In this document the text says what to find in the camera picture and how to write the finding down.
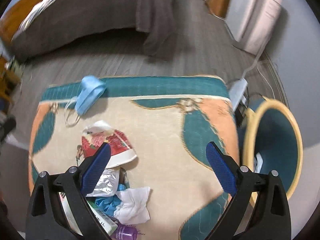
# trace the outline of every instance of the bed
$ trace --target bed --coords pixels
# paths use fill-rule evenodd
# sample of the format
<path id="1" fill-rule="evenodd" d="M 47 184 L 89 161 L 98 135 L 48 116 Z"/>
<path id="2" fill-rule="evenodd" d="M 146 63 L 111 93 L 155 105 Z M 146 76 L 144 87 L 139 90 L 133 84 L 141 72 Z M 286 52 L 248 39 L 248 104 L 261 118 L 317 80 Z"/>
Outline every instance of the bed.
<path id="1" fill-rule="evenodd" d="M 175 31 L 173 0 L 20 0 L 0 20 L 0 37 L 20 61 L 110 29 L 148 33 L 155 55 Z"/>

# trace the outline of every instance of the white appliance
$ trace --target white appliance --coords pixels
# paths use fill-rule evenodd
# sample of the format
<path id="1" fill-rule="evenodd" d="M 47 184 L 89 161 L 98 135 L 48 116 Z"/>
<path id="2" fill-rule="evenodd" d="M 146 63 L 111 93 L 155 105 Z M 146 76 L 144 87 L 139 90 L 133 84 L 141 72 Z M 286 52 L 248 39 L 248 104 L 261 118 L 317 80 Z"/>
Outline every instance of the white appliance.
<path id="1" fill-rule="evenodd" d="M 230 0 L 226 25 L 233 45 L 257 55 L 271 35 L 281 3 L 282 0 Z"/>

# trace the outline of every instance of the silver screw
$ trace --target silver screw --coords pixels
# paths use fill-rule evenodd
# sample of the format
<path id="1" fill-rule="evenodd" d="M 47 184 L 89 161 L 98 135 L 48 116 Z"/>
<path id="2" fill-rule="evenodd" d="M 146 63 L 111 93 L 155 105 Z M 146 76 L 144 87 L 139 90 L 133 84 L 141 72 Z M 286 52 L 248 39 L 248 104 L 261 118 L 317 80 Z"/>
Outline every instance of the silver screw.
<path id="1" fill-rule="evenodd" d="M 272 174 L 273 176 L 275 176 L 275 177 L 279 175 L 278 171 L 276 171 L 276 170 L 272 170 L 272 171 L 271 171 L 271 174 Z"/>
<path id="2" fill-rule="evenodd" d="M 76 166 L 72 166 L 69 168 L 69 172 L 70 173 L 75 173 L 77 171 L 77 167 Z"/>
<path id="3" fill-rule="evenodd" d="M 248 172 L 248 171 L 249 171 L 249 169 L 248 169 L 247 166 L 241 166 L 241 167 L 240 167 L 240 170 L 241 170 L 242 172 Z"/>
<path id="4" fill-rule="evenodd" d="M 47 173 L 46 173 L 45 171 L 41 171 L 41 172 L 39 173 L 39 176 L 40 176 L 41 178 L 43 178 L 45 175 L 47 175 Z"/>

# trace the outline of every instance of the blue crumpled plastic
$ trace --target blue crumpled plastic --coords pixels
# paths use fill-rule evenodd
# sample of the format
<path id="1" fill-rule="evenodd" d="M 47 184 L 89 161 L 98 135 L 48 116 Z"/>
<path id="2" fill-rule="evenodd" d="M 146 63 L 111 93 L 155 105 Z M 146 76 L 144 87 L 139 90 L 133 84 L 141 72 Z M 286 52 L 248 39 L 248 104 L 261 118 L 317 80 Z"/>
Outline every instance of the blue crumpled plastic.
<path id="1" fill-rule="evenodd" d="M 126 190 L 125 185 L 119 184 L 117 191 L 123 190 Z M 95 204 L 108 217 L 113 217 L 113 214 L 116 211 L 117 206 L 121 204 L 121 200 L 116 195 L 111 197 L 97 197 L 95 200 Z"/>

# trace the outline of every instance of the mask ear loop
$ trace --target mask ear loop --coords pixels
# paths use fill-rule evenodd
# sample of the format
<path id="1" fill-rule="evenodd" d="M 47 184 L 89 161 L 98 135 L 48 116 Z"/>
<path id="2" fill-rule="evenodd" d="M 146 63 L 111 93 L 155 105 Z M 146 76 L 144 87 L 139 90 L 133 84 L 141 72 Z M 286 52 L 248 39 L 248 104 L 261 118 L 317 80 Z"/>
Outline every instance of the mask ear loop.
<path id="1" fill-rule="evenodd" d="M 78 99 L 78 97 L 73 97 L 73 98 L 71 98 L 70 101 L 66 104 L 66 106 L 65 106 L 65 108 L 64 108 L 63 116 L 64 116 L 64 120 L 65 120 L 65 122 L 66 122 L 66 127 L 75 126 L 75 125 L 79 122 L 79 120 L 80 120 L 80 115 L 78 114 L 77 117 L 76 117 L 76 119 L 75 119 L 75 121 L 74 121 L 73 123 L 69 123 L 68 119 L 69 119 L 69 116 L 70 116 L 71 111 L 69 111 L 68 115 L 66 115 L 68 107 L 69 107 L 71 104 L 75 103 L 75 102 L 77 101 L 77 99 Z"/>

